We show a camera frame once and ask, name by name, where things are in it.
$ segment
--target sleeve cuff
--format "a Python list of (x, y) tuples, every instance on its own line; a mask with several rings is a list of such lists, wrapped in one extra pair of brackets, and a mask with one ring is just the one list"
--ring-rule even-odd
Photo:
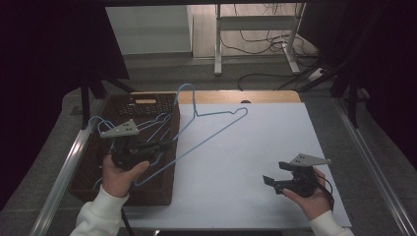
[(315, 235), (337, 235), (343, 232), (343, 228), (334, 221), (331, 210), (310, 221)]
[(91, 211), (96, 215), (106, 219), (119, 219), (120, 210), (124, 203), (129, 199), (129, 195), (124, 198), (116, 198), (105, 192), (100, 186), (97, 197), (91, 203)]

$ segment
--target white sleeve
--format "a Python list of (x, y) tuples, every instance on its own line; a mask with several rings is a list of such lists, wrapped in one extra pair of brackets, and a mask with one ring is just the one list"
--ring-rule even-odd
[(94, 201), (83, 205), (71, 236), (117, 235), (122, 222), (121, 209), (128, 198), (115, 198), (100, 187)]
[(310, 221), (315, 236), (353, 236), (348, 228), (336, 224), (331, 210)]

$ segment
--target brown basket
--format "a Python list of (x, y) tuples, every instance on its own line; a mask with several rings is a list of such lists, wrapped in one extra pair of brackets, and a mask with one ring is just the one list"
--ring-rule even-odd
[[(110, 95), (104, 107), (102, 118), (111, 121), (115, 126), (133, 119), (136, 124), (155, 119), (161, 113), (171, 114), (171, 119), (156, 133), (153, 140), (161, 139), (168, 132), (164, 140), (172, 140), (179, 130), (180, 111), (178, 104), (173, 105), (175, 93), (142, 93), (126, 95)], [(155, 125), (140, 132), (139, 138), (145, 142), (160, 125)], [(104, 154), (110, 150), (111, 140), (102, 139), (97, 130), (89, 137), (86, 151), (79, 162), (78, 169), (70, 186), (70, 193), (84, 202), (95, 199), (99, 185), (94, 185), (101, 178), (101, 160)], [(175, 159), (177, 144), (166, 151), (158, 164), (151, 166), (138, 180), (148, 178), (166, 164)], [(125, 206), (166, 206), (171, 204), (172, 187), (174, 183), (175, 164), (155, 175), (143, 186), (133, 186), (130, 190), (130, 198)]]

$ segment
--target hand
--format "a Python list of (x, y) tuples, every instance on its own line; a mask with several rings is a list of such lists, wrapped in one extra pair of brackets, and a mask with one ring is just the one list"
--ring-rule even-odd
[[(319, 184), (326, 186), (325, 174), (314, 168), (316, 175), (322, 178), (318, 178)], [(318, 216), (322, 215), (326, 211), (330, 210), (330, 205), (328, 203), (328, 198), (325, 193), (319, 188), (316, 189), (315, 193), (310, 198), (302, 198), (296, 193), (283, 189), (282, 193), (294, 203), (296, 203), (301, 209), (303, 209), (304, 214), (306, 214), (309, 220), (313, 220)]]
[(139, 178), (148, 167), (149, 161), (143, 161), (131, 170), (125, 171), (117, 168), (111, 160), (111, 154), (107, 154), (103, 159), (102, 188), (113, 197), (123, 198), (128, 193), (131, 183)]

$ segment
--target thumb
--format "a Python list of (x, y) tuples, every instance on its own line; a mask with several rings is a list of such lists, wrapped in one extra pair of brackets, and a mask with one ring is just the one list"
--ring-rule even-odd
[(301, 205), (303, 202), (303, 198), (300, 197), (298, 194), (292, 192), (289, 189), (283, 189), (282, 193), (285, 195), (285, 197), (287, 197), (288, 199), (292, 200), (294, 203), (296, 203), (297, 205)]
[(141, 174), (143, 174), (149, 167), (149, 161), (142, 161), (141, 163), (135, 165), (131, 170), (126, 172), (131, 181), (134, 181)]

